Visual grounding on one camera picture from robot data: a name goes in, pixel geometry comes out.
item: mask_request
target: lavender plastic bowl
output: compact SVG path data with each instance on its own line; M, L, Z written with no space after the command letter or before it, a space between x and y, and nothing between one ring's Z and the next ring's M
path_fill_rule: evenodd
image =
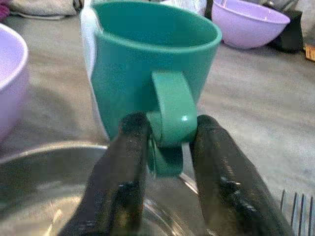
M240 0L214 0L212 21L222 31L223 41L235 48L263 46L275 39L290 19L270 8Z
M24 39L0 24L0 142L21 115L29 81Z

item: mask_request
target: gray countertop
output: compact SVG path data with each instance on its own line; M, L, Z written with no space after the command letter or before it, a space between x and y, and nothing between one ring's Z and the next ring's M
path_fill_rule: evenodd
M9 17L26 40L31 82L23 118L0 157L65 140L105 143L92 117L78 17ZM257 166L271 192L315 195L315 62L303 53L222 45L199 102Z

